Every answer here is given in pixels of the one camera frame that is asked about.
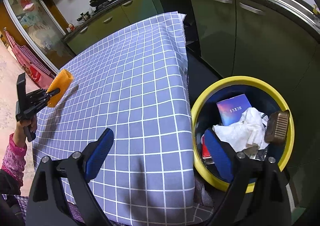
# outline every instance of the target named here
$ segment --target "yellow trash can rim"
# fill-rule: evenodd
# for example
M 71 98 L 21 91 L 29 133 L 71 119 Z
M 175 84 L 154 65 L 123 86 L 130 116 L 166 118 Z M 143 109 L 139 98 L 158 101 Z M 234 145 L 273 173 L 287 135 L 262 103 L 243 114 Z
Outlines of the yellow trash can rim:
M 198 153 L 197 146 L 196 146 L 196 122 L 199 116 L 199 113 L 204 106 L 205 102 L 217 91 L 220 89 L 223 89 L 225 87 L 231 86 L 231 85 L 250 85 L 253 87 L 257 87 L 260 90 L 265 91 L 267 94 L 269 94 L 278 104 L 280 109 L 282 111 L 289 110 L 289 106 L 285 102 L 284 98 L 278 93 L 276 89 L 274 89 L 272 86 L 267 84 L 264 81 L 261 81 L 259 79 L 249 77 L 249 76 L 231 76 L 228 78 L 221 79 L 214 84 L 210 85 L 207 89 L 204 90 L 204 92 L 198 97 L 196 102 L 194 103 L 192 109 L 191 109 L 191 116 L 192 116 L 192 138 L 193 138 L 193 153 L 194 153 L 194 166 L 196 170 L 199 172 L 199 174 L 204 178 L 209 184 L 211 184 L 213 187 L 222 190 L 227 191 L 229 187 L 229 183 L 224 182 L 220 180 L 219 178 L 215 177 L 210 171 L 205 167 L 203 162 L 201 161 L 201 157 Z M 288 125 L 288 131 L 286 136 L 286 143 L 284 147 L 283 154 L 281 156 L 281 159 L 278 162 L 278 166 L 280 171 L 282 171 L 285 166 L 287 165 L 289 158 L 292 153 L 293 149 L 293 143 L 294 143 L 294 125 L 293 125 L 293 118 L 290 111 L 290 117 L 289 117 L 289 125 Z M 253 192 L 255 183 L 250 183 L 247 187 L 246 193 Z

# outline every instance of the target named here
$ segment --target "glass door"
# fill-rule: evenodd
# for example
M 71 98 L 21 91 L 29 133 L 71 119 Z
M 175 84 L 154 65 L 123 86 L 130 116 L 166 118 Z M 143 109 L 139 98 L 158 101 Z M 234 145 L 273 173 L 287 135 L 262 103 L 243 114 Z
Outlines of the glass door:
M 39 0 L 8 2 L 28 36 L 56 68 L 60 69 L 74 58 L 73 52 L 61 41 L 63 34 Z

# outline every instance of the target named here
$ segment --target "cabinet handle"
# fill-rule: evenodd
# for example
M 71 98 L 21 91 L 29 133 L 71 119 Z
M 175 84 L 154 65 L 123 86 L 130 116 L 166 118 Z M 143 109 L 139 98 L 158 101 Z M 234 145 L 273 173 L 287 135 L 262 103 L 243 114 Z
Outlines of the cabinet handle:
M 103 21 L 103 23 L 108 23 L 112 20 L 112 16 L 110 18 L 107 18 L 106 20 Z
M 265 14 L 266 14 L 266 13 L 265 13 L 264 11 L 262 11 L 262 10 L 253 8 L 253 7 L 248 6 L 248 5 L 245 5 L 245 4 L 241 3 L 241 2 L 239 2 L 239 5 L 240 5 L 241 8 L 246 9 L 246 10 L 248 10 L 248 11 L 251 11 L 251 12 L 253 12 L 253 13 L 255 13 L 255 14 L 259 14 L 259 15 L 265 15 Z
M 122 4 L 122 6 L 128 6 L 128 5 L 130 5 L 132 2 L 133 2 L 133 0 L 129 0 L 128 2 Z
M 232 0 L 215 0 L 215 1 L 232 4 Z
M 86 26 L 84 29 L 82 29 L 79 33 L 82 34 L 83 32 L 85 32 L 88 29 L 88 26 Z

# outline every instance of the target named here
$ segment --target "blue gripper pad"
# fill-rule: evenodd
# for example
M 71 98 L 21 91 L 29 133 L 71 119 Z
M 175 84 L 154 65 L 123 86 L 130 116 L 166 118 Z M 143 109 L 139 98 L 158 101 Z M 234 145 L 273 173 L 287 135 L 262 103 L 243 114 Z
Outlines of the blue gripper pad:
M 229 143 L 220 141 L 212 129 L 204 132 L 204 140 L 221 178 L 230 183 L 233 180 L 232 161 L 235 151 Z
M 113 145 L 113 141 L 113 131 L 107 128 L 96 142 L 90 143 L 96 144 L 96 147 L 85 164 L 84 179 L 87 182 L 97 177 L 98 172 Z

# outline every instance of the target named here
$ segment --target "trash can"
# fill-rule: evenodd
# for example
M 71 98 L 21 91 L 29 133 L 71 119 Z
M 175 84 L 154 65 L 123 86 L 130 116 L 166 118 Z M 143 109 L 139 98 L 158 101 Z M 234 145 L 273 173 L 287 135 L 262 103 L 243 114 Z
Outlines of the trash can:
M 269 84 L 248 76 L 232 76 L 219 80 L 209 86 L 196 100 L 191 110 L 194 166 L 199 174 L 213 187 L 226 191 L 229 183 L 220 178 L 214 164 L 206 165 L 202 160 L 201 136 L 207 128 L 220 123 L 220 114 L 216 103 L 245 94 L 252 107 L 270 116 L 276 111 L 289 110 L 283 97 Z M 294 125 L 290 112 L 286 141 L 283 146 L 269 144 L 268 156 L 278 162 L 280 171 L 290 158 L 294 142 Z M 248 184 L 246 193 L 253 191 L 254 182 Z

